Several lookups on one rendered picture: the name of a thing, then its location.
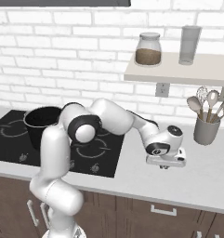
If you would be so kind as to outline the black pot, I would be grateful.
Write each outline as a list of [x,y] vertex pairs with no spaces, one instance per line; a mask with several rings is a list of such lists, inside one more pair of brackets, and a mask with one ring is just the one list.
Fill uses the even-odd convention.
[[61,108],[56,106],[45,106],[26,112],[23,123],[26,125],[30,141],[33,147],[39,151],[43,131],[57,123]]

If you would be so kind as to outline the beige wall shelf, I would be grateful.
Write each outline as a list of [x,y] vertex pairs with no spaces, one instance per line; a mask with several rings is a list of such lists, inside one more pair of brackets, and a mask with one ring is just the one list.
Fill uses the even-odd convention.
[[132,56],[125,81],[197,86],[224,86],[224,55],[199,54],[192,65],[180,65],[178,53],[165,52],[158,66],[140,66]]

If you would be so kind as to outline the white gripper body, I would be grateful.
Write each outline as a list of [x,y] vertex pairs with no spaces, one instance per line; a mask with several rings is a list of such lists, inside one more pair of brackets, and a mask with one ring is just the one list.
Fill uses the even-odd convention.
[[186,165],[186,159],[184,157],[175,156],[175,157],[167,157],[167,156],[146,156],[146,163],[150,165],[158,165],[158,166],[173,166],[173,167],[183,167]]

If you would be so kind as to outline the brown drawer front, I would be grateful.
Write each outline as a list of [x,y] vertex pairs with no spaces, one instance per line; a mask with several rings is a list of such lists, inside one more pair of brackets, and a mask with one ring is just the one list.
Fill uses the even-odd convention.
[[[176,208],[177,216],[152,213],[151,205],[168,211]],[[133,235],[135,238],[194,238],[202,215],[197,209],[133,200]]]

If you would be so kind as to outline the slotted wooden spoon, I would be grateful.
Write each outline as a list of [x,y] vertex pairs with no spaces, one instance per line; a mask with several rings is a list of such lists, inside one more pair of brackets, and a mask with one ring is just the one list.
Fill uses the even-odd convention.
[[217,103],[219,99],[219,93],[216,90],[211,90],[206,97],[206,100],[208,102],[208,113],[206,117],[206,122],[210,122],[210,117],[212,113],[213,106]]

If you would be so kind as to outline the tall clear glass container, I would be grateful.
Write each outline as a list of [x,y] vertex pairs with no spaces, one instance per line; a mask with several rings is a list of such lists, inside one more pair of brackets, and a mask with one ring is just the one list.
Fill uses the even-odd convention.
[[201,32],[202,28],[200,26],[185,25],[182,27],[178,60],[179,64],[193,64]]

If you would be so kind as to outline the brown cupboard door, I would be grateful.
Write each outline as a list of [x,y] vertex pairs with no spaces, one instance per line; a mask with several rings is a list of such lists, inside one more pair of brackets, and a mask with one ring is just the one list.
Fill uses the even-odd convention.
[[0,177],[0,238],[39,238],[29,200],[28,181]]
[[116,238],[116,199],[114,195],[82,191],[85,202],[75,215],[86,238]]

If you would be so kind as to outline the grey wall socket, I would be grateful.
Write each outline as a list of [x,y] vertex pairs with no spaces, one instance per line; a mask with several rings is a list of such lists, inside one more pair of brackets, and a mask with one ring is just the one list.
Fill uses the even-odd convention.
[[168,83],[157,83],[155,96],[160,98],[167,98],[169,96],[170,85]]

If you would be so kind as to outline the glass jar with brown contents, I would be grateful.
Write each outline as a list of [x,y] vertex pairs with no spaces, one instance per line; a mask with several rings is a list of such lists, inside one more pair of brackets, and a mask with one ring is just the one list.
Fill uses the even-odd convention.
[[161,63],[162,50],[159,33],[141,33],[136,48],[135,62],[144,66],[156,66]]

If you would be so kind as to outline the grey utensil holder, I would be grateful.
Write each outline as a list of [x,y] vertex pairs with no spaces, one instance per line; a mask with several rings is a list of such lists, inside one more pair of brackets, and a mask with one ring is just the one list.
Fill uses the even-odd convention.
[[193,131],[193,139],[200,145],[210,145],[216,138],[218,129],[220,126],[220,120],[215,123],[206,122],[206,114],[204,114],[204,119],[196,119],[195,128]]

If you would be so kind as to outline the black hob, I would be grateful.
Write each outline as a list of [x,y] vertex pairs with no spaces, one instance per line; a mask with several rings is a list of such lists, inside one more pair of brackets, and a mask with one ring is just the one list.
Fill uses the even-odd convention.
[[[26,125],[25,111],[11,110],[0,119],[0,161],[22,165],[40,165]],[[124,135],[116,136],[101,128],[89,144],[72,145],[71,168],[75,173],[113,178]]]

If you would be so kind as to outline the dark grey extractor hood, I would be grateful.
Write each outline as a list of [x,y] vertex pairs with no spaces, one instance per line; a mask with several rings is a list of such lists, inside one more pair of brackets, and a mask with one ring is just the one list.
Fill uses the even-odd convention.
[[0,0],[0,7],[131,7],[131,0]]

